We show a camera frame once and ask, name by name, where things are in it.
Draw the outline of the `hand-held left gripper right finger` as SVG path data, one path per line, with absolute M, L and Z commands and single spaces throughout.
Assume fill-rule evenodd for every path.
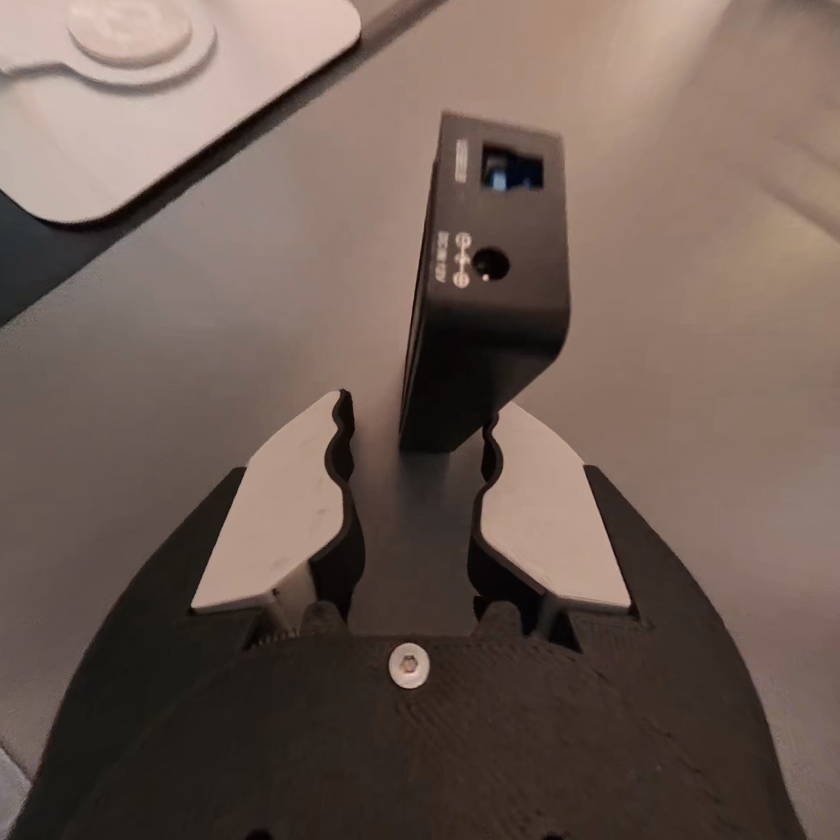
M 627 615 L 632 598 L 585 462 L 511 402 L 484 429 L 471 548 L 548 608 Z

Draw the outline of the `black USB hub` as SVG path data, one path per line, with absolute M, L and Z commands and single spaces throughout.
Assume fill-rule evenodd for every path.
M 570 328 L 559 135 L 443 112 L 398 424 L 401 450 L 454 452 L 558 358 Z

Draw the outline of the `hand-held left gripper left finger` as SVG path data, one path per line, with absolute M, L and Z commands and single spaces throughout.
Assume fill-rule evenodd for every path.
M 347 620 L 365 566 L 350 488 L 354 406 L 331 391 L 249 459 L 192 598 L 199 614 L 257 609 L 300 621 L 311 604 Z

